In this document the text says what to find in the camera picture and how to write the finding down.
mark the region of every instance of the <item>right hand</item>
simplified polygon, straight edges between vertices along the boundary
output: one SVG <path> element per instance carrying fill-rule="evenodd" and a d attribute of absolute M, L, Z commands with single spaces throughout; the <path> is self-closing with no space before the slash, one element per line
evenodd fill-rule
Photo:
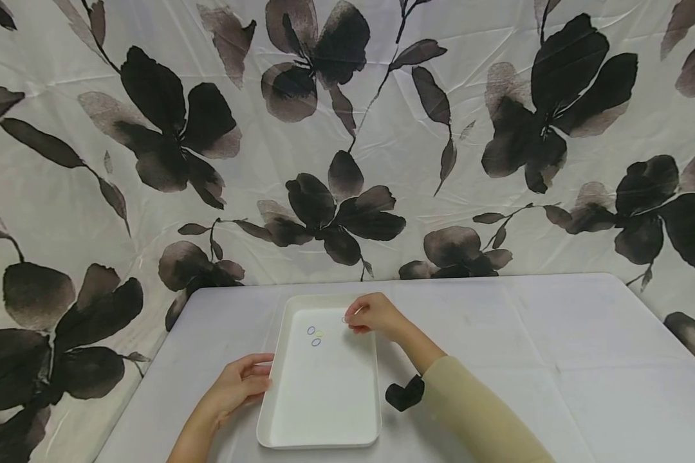
<path fill-rule="evenodd" d="M 378 331 L 396 341 L 400 333 L 411 326 L 411 322 L 383 293 L 361 296 L 347 309 L 344 321 L 356 334 Z"/>

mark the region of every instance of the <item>forearm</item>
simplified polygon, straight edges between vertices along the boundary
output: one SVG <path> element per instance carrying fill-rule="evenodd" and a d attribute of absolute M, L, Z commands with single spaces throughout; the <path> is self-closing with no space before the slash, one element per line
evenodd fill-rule
<path fill-rule="evenodd" d="M 420 375 L 424 375 L 437 359 L 448 355 L 408 320 L 398 328 L 393 338 Z"/>
<path fill-rule="evenodd" d="M 183 426 L 167 463 L 206 463 L 217 428 L 216 420 L 196 407 Z"/>
<path fill-rule="evenodd" d="M 422 403 L 479 463 L 553 463 L 523 421 L 458 360 L 435 362 L 424 381 Z"/>

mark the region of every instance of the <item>tray rim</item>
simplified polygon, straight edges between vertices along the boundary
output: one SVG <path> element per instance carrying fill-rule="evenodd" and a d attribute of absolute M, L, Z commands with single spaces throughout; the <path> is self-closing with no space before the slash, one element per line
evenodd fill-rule
<path fill-rule="evenodd" d="M 278 341 L 275 343 L 275 351 L 274 351 L 274 358 L 273 358 L 273 366 L 275 366 L 276 362 L 281 362 L 284 361 L 284 359 L 281 359 L 279 356 L 279 351 L 283 352 L 283 350 L 279 350 L 279 347 L 281 347 L 281 342 L 285 340 L 285 338 L 288 338 L 287 333 L 284 333 L 284 325 L 286 321 L 286 310 L 289 307 L 290 304 L 293 303 L 293 301 L 298 301 L 299 299 L 310 299 L 310 298 L 339 298 L 339 299 L 347 299 L 347 298 L 352 298 L 353 300 L 363 296 L 366 293 L 330 293 L 330 294 L 297 294 L 295 296 L 289 297 L 288 301 L 283 305 L 283 315 L 281 315 L 281 325 L 278 330 Z M 377 349 L 376 349 L 376 335 L 373 332 L 368 333 L 368 335 L 371 337 L 371 347 L 373 350 L 373 372 L 374 372 L 374 378 L 376 381 L 376 416 L 378 417 L 378 426 L 376 428 L 376 435 L 373 437 L 369 442 L 361 442 L 357 444 L 310 444 L 310 445 L 271 445 L 271 444 L 266 444 L 264 442 L 264 437 L 261 435 L 264 433 L 264 430 L 261 428 L 261 423 L 263 422 L 263 407 L 260 407 L 259 415 L 258 415 L 258 421 L 257 425 L 255 427 L 255 434 L 257 435 L 257 440 L 258 443 L 265 448 L 269 449 L 336 449 L 336 448 L 366 448 L 370 447 L 374 443 L 376 443 L 376 440 L 378 440 L 378 436 L 381 434 L 381 429 L 383 428 L 383 416 L 381 414 L 381 389 L 380 389 L 380 380 L 378 380 L 378 354 L 377 354 Z"/>

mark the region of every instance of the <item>left hand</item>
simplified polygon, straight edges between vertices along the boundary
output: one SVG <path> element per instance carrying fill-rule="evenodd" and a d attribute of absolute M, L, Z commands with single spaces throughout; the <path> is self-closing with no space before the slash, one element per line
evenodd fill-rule
<path fill-rule="evenodd" d="M 231 362 L 201 398 L 194 413 L 213 420 L 219 429 L 242 404 L 263 399 L 270 386 L 273 354 L 251 354 Z"/>

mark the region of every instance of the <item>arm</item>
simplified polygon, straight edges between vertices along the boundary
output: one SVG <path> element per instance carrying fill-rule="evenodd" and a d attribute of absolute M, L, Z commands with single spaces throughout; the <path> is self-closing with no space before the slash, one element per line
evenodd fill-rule
<path fill-rule="evenodd" d="M 216 431 L 241 405 L 263 398 L 270 386 L 273 354 L 252 354 L 233 361 L 201 398 L 181 431 L 167 463 L 205 463 Z"/>
<path fill-rule="evenodd" d="M 522 420 L 461 363 L 449 357 L 382 293 L 348 308 L 356 334 L 376 330 L 401 346 L 425 381 L 422 402 L 452 430 L 479 463 L 553 463 Z"/>

